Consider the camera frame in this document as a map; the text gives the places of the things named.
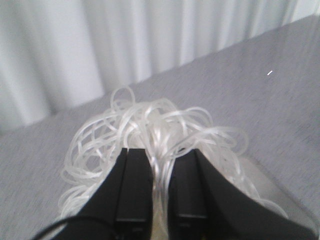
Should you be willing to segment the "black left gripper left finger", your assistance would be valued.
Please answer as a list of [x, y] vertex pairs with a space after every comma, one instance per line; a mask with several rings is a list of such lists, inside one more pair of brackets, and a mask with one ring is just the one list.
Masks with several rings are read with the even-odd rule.
[[149, 240], [153, 217], [153, 175], [144, 149], [123, 148], [109, 175], [77, 216], [96, 217], [68, 224], [60, 240]]

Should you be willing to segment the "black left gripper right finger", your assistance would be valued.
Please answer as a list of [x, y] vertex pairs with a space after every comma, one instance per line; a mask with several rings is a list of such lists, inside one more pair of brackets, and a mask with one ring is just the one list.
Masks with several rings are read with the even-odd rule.
[[257, 203], [193, 149], [175, 160], [168, 188], [171, 240], [312, 240], [314, 232]]

